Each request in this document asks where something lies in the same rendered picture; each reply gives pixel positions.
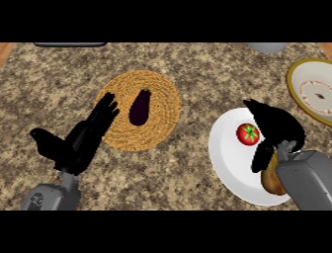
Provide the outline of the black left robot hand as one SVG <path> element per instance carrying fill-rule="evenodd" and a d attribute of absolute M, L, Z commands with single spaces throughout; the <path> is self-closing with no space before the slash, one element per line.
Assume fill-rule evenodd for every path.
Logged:
<path fill-rule="evenodd" d="M 38 127 L 30 130 L 38 152 L 54 161 L 55 170 L 77 175 L 86 169 L 101 137 L 119 114 L 116 105 L 114 95 L 106 93 L 86 119 L 74 125 L 66 138 L 58 138 Z"/>

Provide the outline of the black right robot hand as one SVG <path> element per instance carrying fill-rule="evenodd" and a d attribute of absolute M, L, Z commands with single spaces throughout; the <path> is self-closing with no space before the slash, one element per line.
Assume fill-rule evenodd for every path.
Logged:
<path fill-rule="evenodd" d="M 250 169 L 253 173 L 267 169 L 274 149 L 277 145 L 286 140 L 295 142 L 289 153 L 302 148 L 305 141 L 305 134 L 302 126 L 295 117 L 280 108 L 259 103 L 256 100 L 245 100 L 243 104 L 253 115 L 253 120 L 264 136 L 253 154 Z"/>

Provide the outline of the red tomato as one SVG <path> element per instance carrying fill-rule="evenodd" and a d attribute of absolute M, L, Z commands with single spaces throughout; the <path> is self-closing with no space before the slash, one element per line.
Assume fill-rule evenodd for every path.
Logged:
<path fill-rule="evenodd" d="M 252 124 L 240 124 L 236 129 L 236 137 L 243 145 L 255 145 L 259 141 L 258 128 Z"/>

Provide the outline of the white plate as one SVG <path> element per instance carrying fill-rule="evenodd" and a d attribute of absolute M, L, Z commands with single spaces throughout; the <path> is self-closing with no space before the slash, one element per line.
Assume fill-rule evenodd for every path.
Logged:
<path fill-rule="evenodd" d="M 239 141 L 236 129 L 240 124 L 256 124 L 246 108 L 236 108 L 218 117 L 208 138 L 211 164 L 225 188 L 245 202 L 276 206 L 289 200 L 289 195 L 270 194 L 261 184 L 261 174 L 252 172 L 258 145 L 247 146 Z"/>

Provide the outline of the white bowl with yellow rim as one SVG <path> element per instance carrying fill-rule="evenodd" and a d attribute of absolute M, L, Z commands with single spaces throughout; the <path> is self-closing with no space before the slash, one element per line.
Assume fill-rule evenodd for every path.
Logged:
<path fill-rule="evenodd" d="M 332 61 L 298 60 L 286 72 L 286 88 L 301 110 L 332 127 Z"/>

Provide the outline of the round woven wicker placemat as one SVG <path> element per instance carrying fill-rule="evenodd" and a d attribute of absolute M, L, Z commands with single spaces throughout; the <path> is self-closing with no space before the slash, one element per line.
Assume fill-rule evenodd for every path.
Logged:
<path fill-rule="evenodd" d="M 140 151 L 168 137 L 179 115 L 179 97 L 171 81 L 154 71 L 134 70 L 103 86 L 95 100 L 110 92 L 119 114 L 103 136 L 107 145 L 122 151 Z"/>

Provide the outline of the dark purple eggplant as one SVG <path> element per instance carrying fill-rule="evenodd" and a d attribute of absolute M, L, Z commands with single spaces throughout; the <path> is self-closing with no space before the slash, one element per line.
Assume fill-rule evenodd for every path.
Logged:
<path fill-rule="evenodd" d="M 150 90 L 143 89 L 138 93 L 138 96 L 129 109 L 129 123 L 137 127 L 141 126 L 148 119 L 150 97 Z"/>

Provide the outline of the brown potato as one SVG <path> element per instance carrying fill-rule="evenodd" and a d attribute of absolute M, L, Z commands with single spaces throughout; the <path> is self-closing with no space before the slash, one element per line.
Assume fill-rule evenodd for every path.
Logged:
<path fill-rule="evenodd" d="M 284 189 L 280 183 L 280 180 L 277 178 L 277 155 L 273 154 L 268 167 L 267 169 L 261 172 L 261 184 L 265 189 L 265 191 L 276 195 L 281 196 L 284 194 Z"/>

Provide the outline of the pale grey round container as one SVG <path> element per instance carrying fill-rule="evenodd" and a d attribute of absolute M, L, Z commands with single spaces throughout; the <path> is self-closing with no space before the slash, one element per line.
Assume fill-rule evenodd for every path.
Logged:
<path fill-rule="evenodd" d="M 259 53 L 277 53 L 287 46 L 286 42 L 247 42 L 246 46 Z"/>

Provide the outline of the dark grey flat appliance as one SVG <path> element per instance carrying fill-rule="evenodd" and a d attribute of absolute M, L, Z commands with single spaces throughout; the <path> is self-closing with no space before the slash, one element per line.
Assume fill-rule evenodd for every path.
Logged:
<path fill-rule="evenodd" d="M 40 47 L 100 47 L 107 42 L 33 42 L 33 44 Z"/>

